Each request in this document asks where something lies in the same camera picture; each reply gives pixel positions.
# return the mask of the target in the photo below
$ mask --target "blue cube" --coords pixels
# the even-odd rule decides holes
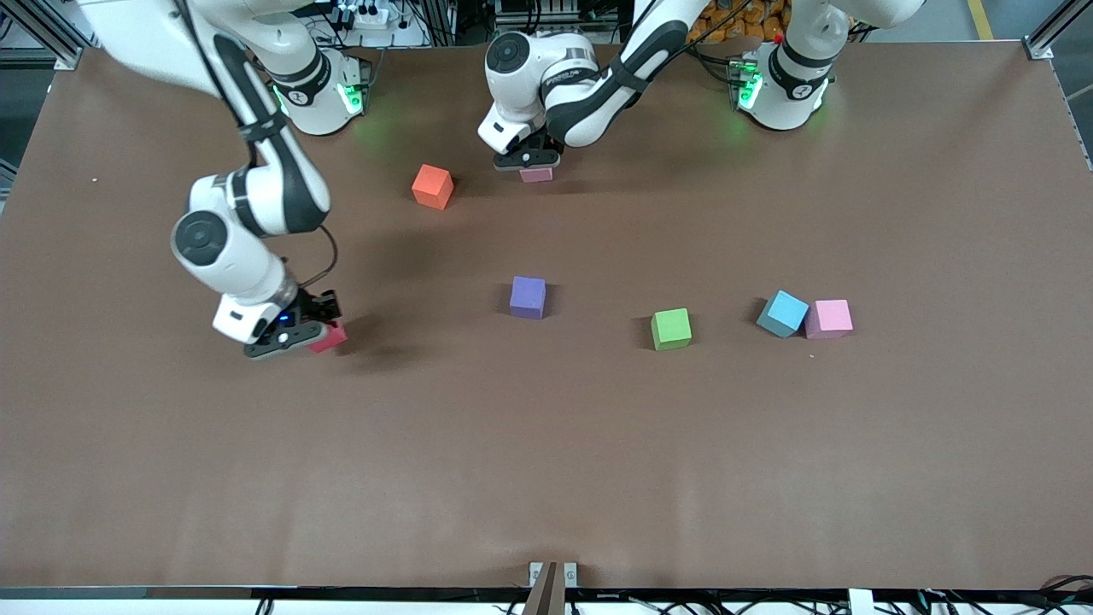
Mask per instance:
[[[784,289],[779,289],[766,301],[759,316],[759,327],[778,338],[789,338],[801,329],[809,304]]]
[[[546,280],[540,277],[513,277],[513,295],[508,299],[508,314],[520,319],[540,320],[546,305]]]

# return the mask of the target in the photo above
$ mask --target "robot logo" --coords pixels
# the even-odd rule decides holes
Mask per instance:
[[[307,94],[301,92],[299,90],[290,91],[289,99],[297,105],[306,105],[308,103]]]

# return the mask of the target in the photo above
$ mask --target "purple cube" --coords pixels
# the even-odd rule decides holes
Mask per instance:
[[[853,331],[850,304],[845,298],[816,300],[809,307],[809,315],[804,318],[804,338],[835,340]]]
[[[539,277],[513,277],[513,296],[508,299],[508,312],[520,319],[540,320],[546,305],[546,280]]]

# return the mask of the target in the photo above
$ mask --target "green led light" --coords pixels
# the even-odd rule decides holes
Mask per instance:
[[[750,109],[755,104],[755,98],[759,94],[760,87],[763,86],[763,75],[756,74],[754,79],[748,82],[747,85],[740,88],[740,107]]]
[[[339,83],[338,93],[341,94],[342,103],[345,104],[345,110],[350,114],[356,115],[364,108],[364,105],[361,103],[361,94],[356,91],[356,87],[346,87]]]
[[[281,113],[289,115],[289,107],[285,106],[284,98],[281,96],[281,91],[277,88],[277,85],[273,86],[273,95],[277,96],[277,103],[281,105]]]

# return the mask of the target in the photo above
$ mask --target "orange cube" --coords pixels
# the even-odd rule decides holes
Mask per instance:
[[[444,209],[451,198],[451,173],[436,166],[422,164],[418,178],[413,180],[413,198],[425,206]]]

